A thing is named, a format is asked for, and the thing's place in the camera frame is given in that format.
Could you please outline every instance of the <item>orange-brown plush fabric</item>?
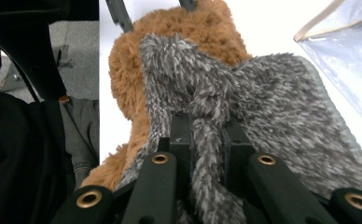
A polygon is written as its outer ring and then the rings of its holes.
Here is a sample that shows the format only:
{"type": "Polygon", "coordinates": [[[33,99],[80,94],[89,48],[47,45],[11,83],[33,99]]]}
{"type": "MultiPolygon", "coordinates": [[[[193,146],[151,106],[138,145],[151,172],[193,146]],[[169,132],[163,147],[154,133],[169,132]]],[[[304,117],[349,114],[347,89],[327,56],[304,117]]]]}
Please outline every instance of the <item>orange-brown plush fabric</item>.
{"type": "Polygon", "coordinates": [[[122,149],[120,155],[110,155],[90,173],[83,185],[114,189],[119,173],[130,165],[148,138],[149,117],[139,58],[140,40],[146,34],[173,36],[179,33],[182,38],[198,44],[199,50],[229,65],[251,58],[224,1],[198,0],[196,4],[193,12],[182,7],[153,11],[135,22],[132,32],[115,41],[109,57],[111,88],[123,115],[132,121],[132,134],[126,151],[122,149]]]}

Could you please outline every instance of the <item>gray fluffy cloth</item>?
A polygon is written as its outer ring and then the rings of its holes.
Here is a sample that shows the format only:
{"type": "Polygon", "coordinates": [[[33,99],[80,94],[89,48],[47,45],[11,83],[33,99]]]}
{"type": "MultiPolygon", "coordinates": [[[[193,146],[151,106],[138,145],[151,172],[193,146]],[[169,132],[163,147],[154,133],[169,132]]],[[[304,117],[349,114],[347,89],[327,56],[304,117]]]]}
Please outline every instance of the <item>gray fluffy cloth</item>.
{"type": "MultiPolygon", "coordinates": [[[[221,130],[230,117],[256,150],[282,158],[307,189],[327,198],[338,188],[362,190],[362,150],[307,60],[276,54],[229,67],[178,35],[147,35],[140,56],[150,134],[118,189],[137,178],[146,155],[169,136],[172,114],[183,111],[195,118],[190,198],[203,223],[248,220],[242,200],[219,183],[221,130]]],[[[178,202],[178,223],[191,223],[184,203],[178,202]]]]}

